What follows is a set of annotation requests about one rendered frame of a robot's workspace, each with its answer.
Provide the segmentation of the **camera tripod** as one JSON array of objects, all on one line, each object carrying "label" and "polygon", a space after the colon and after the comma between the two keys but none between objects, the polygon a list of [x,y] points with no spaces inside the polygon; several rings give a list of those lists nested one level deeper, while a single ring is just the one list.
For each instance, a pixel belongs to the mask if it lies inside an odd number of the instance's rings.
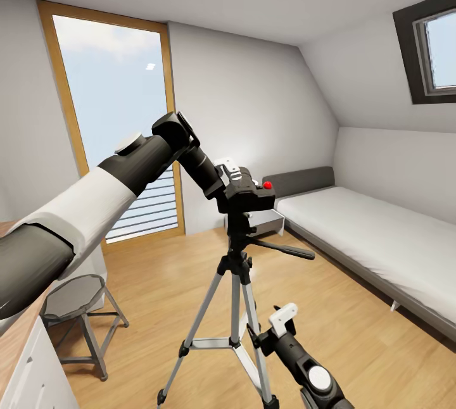
[{"label": "camera tripod", "polygon": [[[315,253],[308,249],[278,245],[268,242],[262,242],[258,239],[252,239],[250,234],[256,233],[256,227],[250,227],[249,218],[251,213],[226,213],[226,228],[227,236],[229,237],[228,254],[223,256],[219,262],[217,273],[214,276],[212,283],[205,295],[204,301],[200,306],[198,314],[194,319],[189,334],[185,341],[182,341],[179,350],[179,359],[176,361],[175,367],[171,372],[171,376],[167,381],[164,389],[161,389],[157,396],[157,407],[161,408],[161,404],[165,401],[167,391],[170,389],[172,381],[176,376],[182,360],[189,353],[190,349],[231,349],[237,355],[239,362],[242,363],[244,371],[247,372],[252,384],[258,391],[263,401],[263,409],[279,409],[279,399],[276,395],[271,394],[269,378],[265,365],[264,354],[261,348],[254,349],[256,364],[252,362],[250,356],[242,346],[242,338],[245,332],[246,324],[249,324],[256,335],[261,334],[261,325],[258,323],[256,313],[256,301],[253,297],[250,269],[252,268],[252,257],[248,257],[247,252],[243,250],[250,244],[257,246],[277,249],[287,255],[314,260]],[[206,309],[213,299],[215,290],[219,285],[220,280],[225,271],[230,270],[232,273],[232,307],[231,307],[231,336],[230,337],[213,337],[213,338],[194,338],[196,331],[204,318]],[[244,302],[246,310],[244,311],[241,320],[239,320],[239,308],[241,306],[240,288],[242,285]]]}]

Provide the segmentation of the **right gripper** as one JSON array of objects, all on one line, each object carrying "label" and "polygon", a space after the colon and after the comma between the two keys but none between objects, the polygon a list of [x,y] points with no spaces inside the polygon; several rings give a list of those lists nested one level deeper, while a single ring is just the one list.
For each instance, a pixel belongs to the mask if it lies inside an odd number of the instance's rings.
[{"label": "right gripper", "polygon": [[[281,309],[278,306],[274,306],[274,308],[276,311]],[[256,335],[250,325],[246,324],[246,328],[251,333],[250,338],[253,342],[254,348],[261,348],[262,353],[265,357],[275,352],[285,365],[286,355],[291,350],[291,348],[294,348],[295,346],[302,347],[302,345],[295,339],[296,329],[295,325],[293,324],[293,319],[290,319],[288,322],[286,322],[284,326],[287,330],[287,333],[278,339],[277,336],[272,333],[272,329],[264,332],[264,334]]]}]

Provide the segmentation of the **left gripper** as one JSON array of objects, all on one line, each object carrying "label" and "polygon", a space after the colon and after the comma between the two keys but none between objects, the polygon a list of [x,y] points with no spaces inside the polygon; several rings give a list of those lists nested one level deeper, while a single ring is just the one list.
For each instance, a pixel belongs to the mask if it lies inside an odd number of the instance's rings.
[{"label": "left gripper", "polygon": [[207,200],[217,198],[226,207],[230,206],[230,202],[224,192],[226,186],[221,177],[219,177],[218,170],[214,167],[207,155],[200,165],[194,167],[192,170],[186,170],[186,172],[199,185],[199,188],[202,188]]}]

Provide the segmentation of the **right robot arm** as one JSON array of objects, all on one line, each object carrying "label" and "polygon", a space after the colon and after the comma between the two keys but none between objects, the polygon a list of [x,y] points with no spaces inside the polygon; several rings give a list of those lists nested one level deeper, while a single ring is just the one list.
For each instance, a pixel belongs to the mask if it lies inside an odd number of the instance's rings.
[{"label": "right robot arm", "polygon": [[288,303],[283,308],[274,308],[276,312],[268,318],[272,328],[264,334],[256,335],[246,324],[254,348],[261,348],[265,357],[273,352],[278,355],[302,386],[300,394],[306,409],[355,409],[345,398],[334,376],[295,339],[293,317],[297,314],[297,305]]}]

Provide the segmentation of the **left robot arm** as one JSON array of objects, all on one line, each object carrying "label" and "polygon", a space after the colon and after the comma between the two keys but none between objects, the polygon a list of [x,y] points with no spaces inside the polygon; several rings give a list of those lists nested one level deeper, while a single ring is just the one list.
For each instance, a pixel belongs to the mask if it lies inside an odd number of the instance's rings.
[{"label": "left robot arm", "polygon": [[207,200],[230,202],[221,179],[239,186],[231,158],[213,163],[182,112],[170,111],[138,132],[74,185],[0,237],[0,337],[54,280],[69,277],[111,231],[149,183],[177,160]]}]

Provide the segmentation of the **digital camera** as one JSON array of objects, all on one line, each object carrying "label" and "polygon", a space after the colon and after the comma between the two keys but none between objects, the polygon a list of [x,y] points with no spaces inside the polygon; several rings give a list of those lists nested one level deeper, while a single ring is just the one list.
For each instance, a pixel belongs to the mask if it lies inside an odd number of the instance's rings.
[{"label": "digital camera", "polygon": [[[237,165],[236,165],[237,166]],[[237,166],[238,167],[238,166]],[[224,190],[230,206],[226,207],[217,198],[218,212],[221,214],[244,213],[253,211],[273,210],[275,206],[275,191],[270,182],[258,186],[252,179],[250,171],[245,167],[238,167],[242,181],[239,186],[232,182]]]}]

